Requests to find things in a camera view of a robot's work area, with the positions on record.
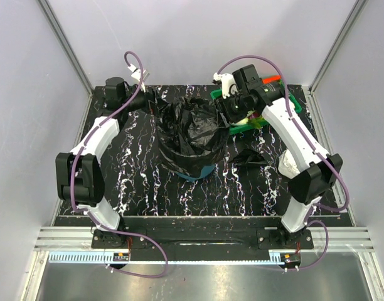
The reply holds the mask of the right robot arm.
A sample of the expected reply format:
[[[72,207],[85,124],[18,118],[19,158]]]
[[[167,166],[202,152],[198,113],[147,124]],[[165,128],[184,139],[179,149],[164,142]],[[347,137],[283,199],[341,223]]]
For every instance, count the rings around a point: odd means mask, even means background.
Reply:
[[[216,104],[230,123],[257,112],[269,123],[295,160],[298,174],[289,181],[291,199],[277,232],[278,244],[291,248],[299,241],[309,208],[336,182],[343,160],[331,155],[304,126],[280,81],[264,83],[253,65],[233,73],[219,72],[213,81],[221,86]]]

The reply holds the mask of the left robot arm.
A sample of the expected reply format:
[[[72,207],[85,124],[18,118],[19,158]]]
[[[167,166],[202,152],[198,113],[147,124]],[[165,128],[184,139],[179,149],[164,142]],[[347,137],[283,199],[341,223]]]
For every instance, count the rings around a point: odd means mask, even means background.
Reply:
[[[86,136],[55,159],[56,185],[61,200],[70,202],[74,212],[88,216],[98,230],[107,231],[107,243],[120,248],[127,241],[127,232],[119,213],[104,196],[101,158],[124,128],[130,112],[152,112],[156,93],[142,83],[129,85],[121,77],[112,77],[106,79],[100,96],[103,107]]]

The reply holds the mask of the teal plastic trash bin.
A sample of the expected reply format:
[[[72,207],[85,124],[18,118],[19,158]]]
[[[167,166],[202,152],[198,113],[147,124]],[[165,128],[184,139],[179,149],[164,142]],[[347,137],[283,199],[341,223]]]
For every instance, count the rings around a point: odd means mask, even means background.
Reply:
[[[180,178],[187,180],[189,182],[194,182],[200,179],[208,177],[215,169],[215,165],[202,166],[201,169],[195,170],[194,172],[175,172]]]

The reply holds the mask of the black trash bag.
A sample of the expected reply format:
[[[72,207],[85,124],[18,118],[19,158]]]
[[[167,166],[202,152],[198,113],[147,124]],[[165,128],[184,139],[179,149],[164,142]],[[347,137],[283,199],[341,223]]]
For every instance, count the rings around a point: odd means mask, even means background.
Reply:
[[[229,123],[214,100],[179,97],[163,105],[155,117],[158,155],[169,171],[194,172],[223,160]]]

